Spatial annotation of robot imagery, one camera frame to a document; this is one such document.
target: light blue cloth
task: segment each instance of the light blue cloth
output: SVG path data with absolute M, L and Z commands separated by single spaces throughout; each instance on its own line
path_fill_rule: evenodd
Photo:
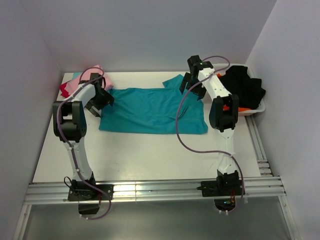
M 182 79 L 183 76 L 178 75 L 167 80 L 163 82 L 164 88 L 110 89 L 114 104 L 103 108 L 99 129 L 120 133 L 175 134 L 176 114 L 183 97 L 179 91 Z M 198 96 L 190 93 L 184 100 L 178 124 L 181 134 L 208 132 L 204 104 L 197 99 Z

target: black cloth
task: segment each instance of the black cloth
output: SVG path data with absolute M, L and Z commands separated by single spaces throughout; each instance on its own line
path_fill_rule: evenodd
M 257 109 L 266 90 L 262 80 L 250 78 L 247 71 L 246 66 L 231 66 L 219 79 L 230 93 L 238 95 L 240 108 Z

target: pink cloth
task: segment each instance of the pink cloth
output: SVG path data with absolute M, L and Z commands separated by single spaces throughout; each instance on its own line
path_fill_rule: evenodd
M 102 67 L 100 65 L 95 65 L 94 67 L 98 67 L 98 68 L 102 69 Z M 91 74 L 96 74 L 96 73 L 102 74 L 102 71 L 99 69 L 96 69 L 96 68 L 89 69 L 88 71 L 86 71 L 83 74 L 81 80 L 87 81 L 90 79 Z M 111 82 L 111 80 L 108 78 L 108 76 L 106 74 L 104 74 L 103 76 L 105 78 L 105 86 L 103 86 L 103 83 L 102 83 L 102 87 L 104 87 L 104 90 L 107 91 L 109 89 L 112 89 L 114 87 L 114 85 Z M 80 75 L 77 76 L 75 79 L 68 81 L 64 90 L 66 90 L 69 93 L 69 95 L 71 95 L 78 88 L 79 81 L 80 81 Z

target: red cloth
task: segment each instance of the red cloth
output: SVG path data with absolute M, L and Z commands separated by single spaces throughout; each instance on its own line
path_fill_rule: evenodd
M 67 92 L 67 90 L 65 90 L 65 88 L 66 88 L 66 86 L 67 86 L 67 83 L 68 83 L 68 82 L 66 82 L 66 83 L 64 83 L 64 84 L 61 84 L 60 87 L 59 87 L 60 90 L 61 90 L 61 94 L 60 94 L 60 95 L 61 95 L 62 97 L 64 97 L 64 98 L 68 98 L 68 97 L 70 96 L 69 93 Z

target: white basket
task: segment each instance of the white basket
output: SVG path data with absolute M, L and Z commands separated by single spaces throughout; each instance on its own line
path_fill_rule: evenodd
M 237 66 L 245 66 L 248 68 L 248 75 L 250 78 L 254 78 L 254 73 L 252 72 L 251 68 L 248 66 L 248 65 L 245 65 L 245 64 L 231 64 L 231 66 L 234 66 L 234 65 L 237 65 Z M 226 66 L 226 64 L 213 64 L 214 68 L 215 69 L 220 69 L 220 68 L 223 68 Z M 221 75 L 224 75 L 226 73 L 226 71 L 218 71 L 219 74 Z M 239 116 L 250 116 L 252 114 L 255 114 L 255 113 L 262 113 L 264 110 L 266 110 L 266 105 L 265 105 L 265 102 L 263 99 L 261 99 L 261 102 L 258 106 L 257 109 L 254 109 L 254 110 L 246 110 L 246 111 L 240 111 L 238 113 Z

